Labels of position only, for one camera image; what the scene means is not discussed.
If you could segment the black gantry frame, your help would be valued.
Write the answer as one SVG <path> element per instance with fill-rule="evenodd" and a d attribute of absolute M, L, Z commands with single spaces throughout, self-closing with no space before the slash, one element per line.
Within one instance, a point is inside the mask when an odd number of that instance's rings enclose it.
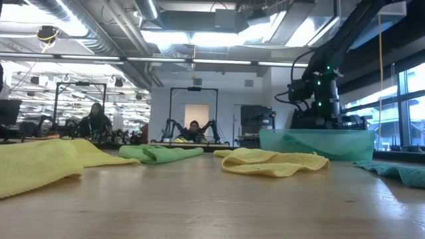
<path fill-rule="evenodd" d="M 65 86 L 65 88 L 63 88 L 61 91 L 60 91 L 60 86 L 61 85 L 66 85 Z M 104 89 L 103 89 L 103 92 L 102 91 L 100 91 L 100 93 L 102 93 L 102 95 L 103 95 L 103 99 L 102 99 L 102 113 L 104 113 L 104 109 L 105 109 L 105 103 L 106 103 L 106 88 L 107 88 L 107 85 L 105 84 L 105 83 L 89 83 L 89 82 L 85 82 L 85 81 L 77 81 L 77 82 L 58 82 L 58 83 L 56 83 L 56 91 L 55 91 L 55 99 L 54 99 L 54 111 L 53 111 L 53 115 L 52 115 L 52 120 L 53 120 L 53 123 L 56 123 L 56 114 L 57 114 L 57 107 L 58 107 L 58 97 L 59 97 L 59 95 L 63 92 L 63 91 L 65 91 L 65 90 L 67 90 L 67 88 L 70 86 L 70 85 L 75 85 L 75 86 L 83 86 L 83 87 L 89 87 L 89 86 L 103 86 L 104 87 Z M 104 129 L 104 121 L 101 119 L 101 125 L 100 125 L 100 128 L 98 129 L 98 135 L 99 136 L 102 136 L 102 134 L 104 133 L 104 131 L 103 131 L 103 129 Z M 80 130 L 82 129 L 81 128 L 82 126 L 78 123 L 77 125 L 76 125 L 76 127 L 75 128 L 73 128 L 73 130 L 72 130 L 72 133 L 70 134 L 70 136 L 81 136 L 80 135 Z"/>
<path fill-rule="evenodd" d="M 186 90 L 186 91 L 190 91 L 190 92 L 202 92 L 204 91 L 214 91 L 216 96 L 214 97 L 215 99 L 215 121 L 217 123 L 217 119 L 218 119 L 218 88 L 202 88 L 202 87 L 196 87 L 196 86 L 190 86 L 190 87 L 186 87 L 186 88 L 182 88 L 182 87 L 171 87 L 170 91 L 169 91 L 169 116 L 168 119 L 171 119 L 171 113 L 172 113 L 172 102 L 173 102 L 173 91 L 174 90 Z"/>

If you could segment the pale pink door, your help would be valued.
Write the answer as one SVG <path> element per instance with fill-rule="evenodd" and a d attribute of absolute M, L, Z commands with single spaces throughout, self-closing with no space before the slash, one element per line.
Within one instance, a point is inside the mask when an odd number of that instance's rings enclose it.
<path fill-rule="evenodd" d="M 185 124 L 197 121 L 199 125 L 204 125 L 209 121 L 209 105 L 207 104 L 186 104 Z"/>

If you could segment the teal microfiber towel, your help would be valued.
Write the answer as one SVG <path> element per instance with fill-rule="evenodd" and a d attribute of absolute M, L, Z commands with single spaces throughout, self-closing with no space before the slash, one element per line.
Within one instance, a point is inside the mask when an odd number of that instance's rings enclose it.
<path fill-rule="evenodd" d="M 357 161 L 354 166 L 374 172 L 380 177 L 400 179 L 403 185 L 425 189 L 425 167 L 400 163 Z"/>

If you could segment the long ceiling light strip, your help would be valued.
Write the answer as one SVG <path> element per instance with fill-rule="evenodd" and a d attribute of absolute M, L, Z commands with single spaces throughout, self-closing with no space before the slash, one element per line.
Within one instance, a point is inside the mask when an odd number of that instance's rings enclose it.
<path fill-rule="evenodd" d="M 89 61 L 104 64 L 118 64 L 124 62 L 158 62 L 158 63 L 185 63 L 185 64 L 230 64 L 239 66 L 270 66 L 290 67 L 290 62 L 266 62 L 251 60 L 213 60 L 202 58 L 156 58 L 156 57 L 127 57 L 127 56 L 96 56 L 96 55 L 73 55 L 73 54 L 45 54 L 23 52 L 0 52 L 0 60 L 73 60 Z"/>

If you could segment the teal translucent plastic bin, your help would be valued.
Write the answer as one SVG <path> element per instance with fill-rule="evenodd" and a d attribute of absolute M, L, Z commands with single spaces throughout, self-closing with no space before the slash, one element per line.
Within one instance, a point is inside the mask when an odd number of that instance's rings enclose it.
<path fill-rule="evenodd" d="M 375 148 L 375 133 L 367 130 L 340 129 L 262 129 L 260 147 L 283 153 L 282 137 L 291 135 L 319 150 L 335 154 L 336 161 L 370 161 Z"/>

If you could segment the black perforated panel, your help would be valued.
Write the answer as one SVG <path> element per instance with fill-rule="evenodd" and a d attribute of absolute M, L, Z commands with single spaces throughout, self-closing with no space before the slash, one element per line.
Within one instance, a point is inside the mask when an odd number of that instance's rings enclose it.
<path fill-rule="evenodd" d="M 342 117 L 343 129 L 367 130 L 367 120 L 364 116 L 351 115 Z"/>

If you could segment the dark monitor screen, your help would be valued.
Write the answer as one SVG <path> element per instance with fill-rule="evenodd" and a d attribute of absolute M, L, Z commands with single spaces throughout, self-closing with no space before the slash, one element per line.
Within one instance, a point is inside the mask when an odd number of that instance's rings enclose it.
<path fill-rule="evenodd" d="M 0 100 L 0 125 L 15 125 L 21 100 Z"/>

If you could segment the grey ceiling box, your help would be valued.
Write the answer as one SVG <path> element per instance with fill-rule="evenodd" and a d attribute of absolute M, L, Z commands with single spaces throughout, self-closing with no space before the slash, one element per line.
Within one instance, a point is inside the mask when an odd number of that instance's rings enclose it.
<path fill-rule="evenodd" d="M 215 9 L 214 26 L 217 29 L 234 29 L 236 26 L 235 10 Z"/>

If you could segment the yellow microfiber towel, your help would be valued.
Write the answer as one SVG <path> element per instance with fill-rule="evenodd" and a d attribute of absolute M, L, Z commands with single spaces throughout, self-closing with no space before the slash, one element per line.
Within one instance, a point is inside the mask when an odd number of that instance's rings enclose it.
<path fill-rule="evenodd" d="M 221 168 L 228 173 L 241 175 L 265 175 L 269 177 L 290 177 L 298 171 L 317 171 L 328 168 L 329 160 L 313 153 L 278 153 L 262 149 L 238 148 L 216 150 Z"/>
<path fill-rule="evenodd" d="M 114 157 L 84 139 L 0 145 L 0 199 L 79 177 L 87 167 L 139 163 Z"/>

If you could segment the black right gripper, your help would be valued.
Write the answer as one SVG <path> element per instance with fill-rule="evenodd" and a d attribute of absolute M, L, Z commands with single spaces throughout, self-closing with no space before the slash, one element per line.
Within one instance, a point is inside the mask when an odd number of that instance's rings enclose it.
<path fill-rule="evenodd" d="M 343 129 L 340 118 L 325 119 L 311 116 L 310 111 L 294 110 L 290 123 L 291 129 Z"/>

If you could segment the background wooden table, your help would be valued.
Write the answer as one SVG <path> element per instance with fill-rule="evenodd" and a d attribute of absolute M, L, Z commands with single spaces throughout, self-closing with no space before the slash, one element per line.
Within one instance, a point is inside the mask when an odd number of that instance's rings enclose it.
<path fill-rule="evenodd" d="M 164 147 L 224 147 L 229 148 L 228 143 L 175 143 L 175 142 L 151 142 L 148 145 L 159 145 Z"/>

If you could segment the silver ventilation duct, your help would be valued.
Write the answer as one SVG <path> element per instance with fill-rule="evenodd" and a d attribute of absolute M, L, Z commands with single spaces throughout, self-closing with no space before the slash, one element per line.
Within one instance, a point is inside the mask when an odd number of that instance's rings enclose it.
<path fill-rule="evenodd" d="M 66 33 L 82 37 L 80 44 L 95 55 L 122 56 L 124 52 L 77 0 L 25 0 L 61 23 Z"/>
<path fill-rule="evenodd" d="M 143 20 L 151 21 L 159 16 L 159 7 L 156 0 L 134 0 Z"/>

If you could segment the lime green microfiber towel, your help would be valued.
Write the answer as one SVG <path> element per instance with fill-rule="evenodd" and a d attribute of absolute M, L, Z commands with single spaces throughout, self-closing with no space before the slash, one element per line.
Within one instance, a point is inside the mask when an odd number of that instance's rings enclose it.
<path fill-rule="evenodd" d="M 119 156 L 126 159 L 137 159 L 141 163 L 157 165 L 170 163 L 202 155 L 203 148 L 193 149 L 166 148 L 160 145 L 124 145 L 119 149 Z"/>

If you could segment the person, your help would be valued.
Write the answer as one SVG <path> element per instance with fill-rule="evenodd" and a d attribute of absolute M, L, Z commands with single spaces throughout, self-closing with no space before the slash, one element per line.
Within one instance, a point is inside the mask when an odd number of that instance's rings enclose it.
<path fill-rule="evenodd" d="M 89 138 L 96 134 L 104 136 L 111 130 L 112 123 L 105 115 L 102 105 L 93 103 L 90 113 L 78 123 L 76 132 L 78 137 Z"/>
<path fill-rule="evenodd" d="M 205 131 L 208 129 L 209 126 L 210 122 L 207 122 L 206 125 L 200 127 L 198 121 L 193 120 L 190 123 L 189 129 L 183 129 L 181 136 L 188 141 L 201 142 L 205 139 Z"/>

